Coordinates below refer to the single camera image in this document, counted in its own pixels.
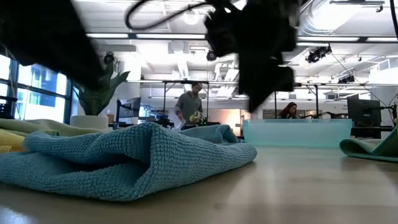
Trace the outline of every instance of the dark hair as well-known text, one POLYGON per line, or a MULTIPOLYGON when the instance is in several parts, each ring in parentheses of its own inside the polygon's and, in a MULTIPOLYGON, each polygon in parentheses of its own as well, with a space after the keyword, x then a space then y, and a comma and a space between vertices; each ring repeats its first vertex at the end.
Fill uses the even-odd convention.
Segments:
POLYGON ((289 115, 290 109, 291 109, 292 106, 297 106, 297 104, 294 103, 294 102, 290 102, 290 103, 279 113, 279 116, 280 116, 281 118, 284 118, 284 117, 286 117, 287 115, 289 115))
POLYGON ((192 87, 194 87, 195 85, 198 85, 201 88, 201 85, 197 82, 192 83, 192 87))

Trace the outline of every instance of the microfiber towel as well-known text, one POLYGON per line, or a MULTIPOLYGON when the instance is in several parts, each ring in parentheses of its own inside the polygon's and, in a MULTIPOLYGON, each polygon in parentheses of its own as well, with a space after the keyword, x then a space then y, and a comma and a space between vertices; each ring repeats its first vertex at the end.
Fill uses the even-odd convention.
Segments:
POLYGON ((190 128, 181 131, 180 133, 186 136, 191 136, 211 141, 213 143, 239 142, 238 138, 232 132, 231 127, 226 124, 190 128))
POLYGON ((24 137, 0 130, 0 153, 21 152, 24 137))
POLYGON ((241 167, 257 155, 248 144, 214 144, 154 123, 74 137, 36 132, 24 147, 29 152, 0 154, 0 182, 122 202, 241 167))
POLYGON ((0 129, 11 133, 27 136, 35 131, 43 131, 50 135, 77 136, 88 133, 100 133, 102 131, 90 128, 76 128, 50 119, 33 119, 21 121, 16 119, 0 119, 0 129))
POLYGON ((351 157, 398 162, 398 130, 395 128, 384 140, 345 139, 340 142, 340 149, 351 157))

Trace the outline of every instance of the window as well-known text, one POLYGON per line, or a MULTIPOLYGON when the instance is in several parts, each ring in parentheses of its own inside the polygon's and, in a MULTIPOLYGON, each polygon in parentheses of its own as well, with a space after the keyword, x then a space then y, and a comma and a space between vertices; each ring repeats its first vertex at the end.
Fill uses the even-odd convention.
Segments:
MULTIPOLYGON (((0 96, 7 96, 8 86, 0 83, 0 96)), ((7 103, 5 100, 0 99, 0 103, 7 103)))
POLYGON ((3 78, 3 79, 9 78, 10 63, 11 63, 11 59, 0 55, 0 78, 3 78))
POLYGON ((65 99, 18 88, 15 119, 52 119, 63 122, 65 99))
POLYGON ((19 66, 18 83, 61 95, 67 92, 67 78, 41 65, 19 66))

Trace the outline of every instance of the gray shirt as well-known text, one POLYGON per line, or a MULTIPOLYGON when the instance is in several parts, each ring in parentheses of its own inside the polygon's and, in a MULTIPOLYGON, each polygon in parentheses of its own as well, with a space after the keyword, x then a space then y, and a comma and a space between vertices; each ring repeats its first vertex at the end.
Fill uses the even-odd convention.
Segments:
POLYGON ((191 91, 182 94, 175 105, 175 112, 181 112, 187 124, 191 124, 189 117, 196 111, 203 112, 198 95, 194 95, 191 91))

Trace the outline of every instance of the potted plant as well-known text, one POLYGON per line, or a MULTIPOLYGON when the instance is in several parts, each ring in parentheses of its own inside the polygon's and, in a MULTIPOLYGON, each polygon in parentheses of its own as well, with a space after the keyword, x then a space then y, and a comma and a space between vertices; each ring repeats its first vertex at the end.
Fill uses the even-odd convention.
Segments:
POLYGON ((90 90, 77 83, 73 83, 80 105, 85 112, 85 116, 72 116, 70 125, 79 128, 108 129, 108 117, 98 116, 109 104, 116 88, 124 81, 130 72, 118 73, 113 75, 113 63, 105 68, 105 75, 102 78, 102 88, 99 90, 90 90))

